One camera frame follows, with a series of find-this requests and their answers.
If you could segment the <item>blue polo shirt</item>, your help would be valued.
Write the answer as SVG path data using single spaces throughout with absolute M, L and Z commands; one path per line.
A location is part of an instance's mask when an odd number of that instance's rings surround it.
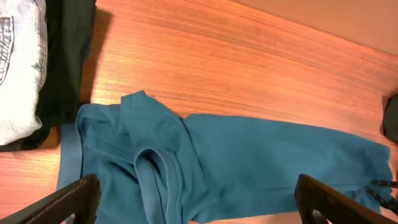
M 83 105 L 61 128 L 58 186 L 101 186 L 98 223 L 206 223 L 293 212 L 307 174 L 378 212 L 365 192 L 391 180 L 387 146 L 352 134 L 241 116 L 178 117 L 140 91 Z

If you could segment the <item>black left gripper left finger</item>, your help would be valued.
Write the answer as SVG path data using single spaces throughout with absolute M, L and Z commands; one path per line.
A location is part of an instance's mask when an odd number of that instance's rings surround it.
M 100 181 L 90 174 L 3 218 L 1 224 L 94 224 L 100 198 Z

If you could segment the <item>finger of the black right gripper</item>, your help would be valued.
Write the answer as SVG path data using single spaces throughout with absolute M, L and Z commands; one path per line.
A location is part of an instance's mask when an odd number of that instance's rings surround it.
M 394 190 L 397 191 L 396 181 L 371 180 L 370 183 L 365 186 L 365 190 L 381 207 L 397 215 L 397 194 L 392 195 Z

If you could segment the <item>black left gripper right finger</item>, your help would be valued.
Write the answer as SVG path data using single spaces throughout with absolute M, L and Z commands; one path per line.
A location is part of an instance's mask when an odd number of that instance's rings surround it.
M 306 174 L 294 197 L 303 224 L 397 224 Z

